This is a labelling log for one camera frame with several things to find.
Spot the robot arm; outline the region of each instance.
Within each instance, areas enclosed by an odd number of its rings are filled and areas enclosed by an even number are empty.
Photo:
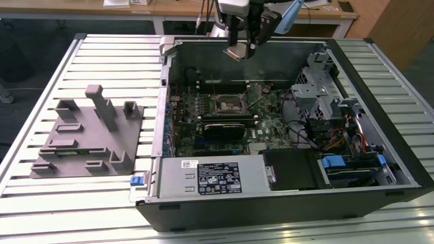
[[[284,3],[291,0],[215,0],[216,14],[228,31],[226,53],[235,60],[251,58],[256,46],[266,43],[274,32],[288,32],[304,0],[295,0],[283,16],[264,4]],[[246,30],[247,44],[238,43],[238,32]]]

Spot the gray plastic part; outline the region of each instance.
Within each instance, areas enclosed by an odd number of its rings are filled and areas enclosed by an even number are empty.
[[[75,120],[72,111],[77,109],[79,107],[73,100],[63,99],[59,101],[55,111],[57,112],[63,120]]]
[[[73,139],[68,139],[68,140],[52,140],[48,143],[48,147],[53,147],[53,148],[76,148],[77,146],[79,146],[79,143]]]
[[[55,131],[57,131],[59,133],[80,132],[80,131],[83,131],[83,125],[79,124],[79,123],[56,125],[55,126]]]
[[[101,172],[105,171],[108,168],[103,160],[93,160],[85,162],[85,169],[89,172]]]
[[[103,98],[101,85],[88,85],[84,94],[93,101],[97,116],[103,119],[108,131],[116,131],[117,125],[113,119],[116,112],[111,101]]]
[[[95,107],[71,109],[75,120],[71,123],[72,120],[57,118],[47,142],[39,151],[40,157],[33,163],[31,178],[132,174],[143,106],[137,106],[135,102],[125,102],[123,106],[111,106],[111,111],[107,106],[111,105],[109,100],[100,98],[105,105],[100,114],[109,115],[117,130],[107,129],[103,117],[99,118],[95,113]]]
[[[125,151],[121,152],[120,158],[116,155],[116,153],[112,151],[109,155],[108,163],[113,166],[115,170],[124,170],[131,166],[133,167],[133,162],[131,161],[131,158],[128,157]]]
[[[109,150],[108,148],[101,148],[100,150],[89,150],[89,154],[93,157],[109,157]]]
[[[135,119],[135,118],[140,117],[137,104],[135,102],[125,102],[123,104],[123,114],[127,119]]]
[[[53,174],[56,166],[52,163],[44,163],[32,167],[32,171],[39,174]]]

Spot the wooden table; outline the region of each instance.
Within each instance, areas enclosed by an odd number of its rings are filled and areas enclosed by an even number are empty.
[[[338,8],[336,0],[331,5]],[[147,6],[131,5],[127,9],[103,9],[103,0],[0,0],[0,18],[151,20],[155,33],[163,35],[163,22],[196,21],[200,6],[201,0],[153,0]],[[332,37],[343,38],[358,14],[339,8],[316,9],[302,9],[295,23],[336,25]]]

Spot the blue tab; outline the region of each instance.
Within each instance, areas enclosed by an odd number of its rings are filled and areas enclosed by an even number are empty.
[[[376,158],[378,158],[379,163],[380,163],[382,165],[384,165],[384,164],[386,164],[384,156],[379,154],[379,155],[376,155]]]
[[[132,176],[129,180],[129,185],[132,187],[144,186],[144,176]]]
[[[320,162],[322,162],[324,168],[330,167],[330,164],[328,164],[328,161],[326,158],[320,159]]]
[[[334,155],[334,156],[326,156],[322,160],[320,160],[323,167],[328,168],[328,167],[344,167],[344,160],[342,156]]]

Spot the white label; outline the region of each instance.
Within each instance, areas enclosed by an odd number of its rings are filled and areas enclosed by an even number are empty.
[[[151,14],[149,11],[131,11],[132,14]]]
[[[181,168],[197,168],[197,160],[181,160]]]

